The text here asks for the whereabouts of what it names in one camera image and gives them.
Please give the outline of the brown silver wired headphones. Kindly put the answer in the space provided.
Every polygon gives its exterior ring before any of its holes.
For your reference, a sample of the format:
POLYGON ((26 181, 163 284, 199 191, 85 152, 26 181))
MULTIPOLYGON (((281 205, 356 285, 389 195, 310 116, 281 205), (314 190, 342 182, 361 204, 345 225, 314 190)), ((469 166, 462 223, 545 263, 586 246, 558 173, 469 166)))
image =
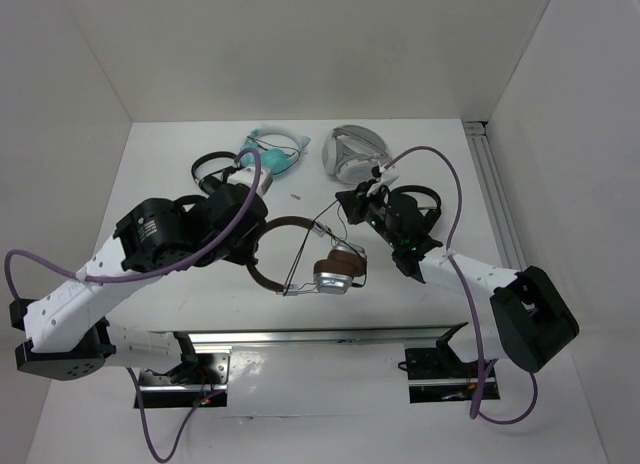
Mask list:
POLYGON ((367 276, 368 259, 363 247, 338 238, 324 224, 300 216, 271 220, 259 234, 257 243, 267 233, 281 227, 302 228, 320 237, 328 235, 335 241, 327 257, 314 263, 312 292, 344 295, 352 287, 363 287, 363 284, 356 283, 357 278, 367 276))

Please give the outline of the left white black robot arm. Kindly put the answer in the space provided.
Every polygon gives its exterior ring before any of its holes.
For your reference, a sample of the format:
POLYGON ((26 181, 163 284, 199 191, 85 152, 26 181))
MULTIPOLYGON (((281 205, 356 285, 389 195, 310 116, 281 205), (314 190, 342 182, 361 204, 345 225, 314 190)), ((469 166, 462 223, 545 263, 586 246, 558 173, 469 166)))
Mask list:
POLYGON ((11 324, 25 334, 15 350, 18 370, 70 381, 115 365, 189 381, 199 361, 187 333, 134 331, 107 316, 170 273, 220 260, 249 264, 266 224, 263 194, 223 184, 209 196, 150 198, 134 207, 83 267, 64 272, 56 290, 11 303, 11 324))

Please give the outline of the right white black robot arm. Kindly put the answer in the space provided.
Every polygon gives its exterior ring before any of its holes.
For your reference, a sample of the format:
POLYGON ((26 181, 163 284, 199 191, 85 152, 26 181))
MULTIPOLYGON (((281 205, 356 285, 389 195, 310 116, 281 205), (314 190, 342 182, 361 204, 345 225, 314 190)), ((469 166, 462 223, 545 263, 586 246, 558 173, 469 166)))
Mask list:
POLYGON ((420 185, 370 192, 365 182, 336 193, 351 225, 368 224, 392 249, 396 268, 406 277, 463 296, 471 296, 479 329, 460 327, 436 353, 448 376, 460 375, 478 354, 507 358, 536 373, 580 332, 579 324, 547 273, 499 268, 449 251, 430 232, 441 216, 441 198, 420 185))

